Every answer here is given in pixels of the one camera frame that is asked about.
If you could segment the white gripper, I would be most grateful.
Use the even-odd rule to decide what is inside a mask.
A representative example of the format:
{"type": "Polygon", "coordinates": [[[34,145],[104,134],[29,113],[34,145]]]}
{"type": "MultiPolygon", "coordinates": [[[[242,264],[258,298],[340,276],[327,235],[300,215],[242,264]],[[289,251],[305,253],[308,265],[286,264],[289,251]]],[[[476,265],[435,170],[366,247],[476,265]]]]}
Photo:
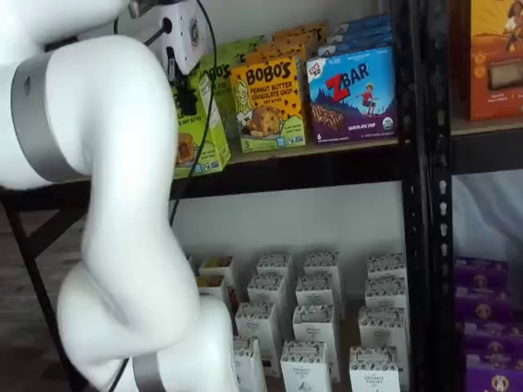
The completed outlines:
{"type": "Polygon", "coordinates": [[[168,31],[161,37],[162,61],[179,116],[197,114],[196,90],[189,74],[205,52],[205,21],[197,1],[175,1],[161,7],[168,31]]]}

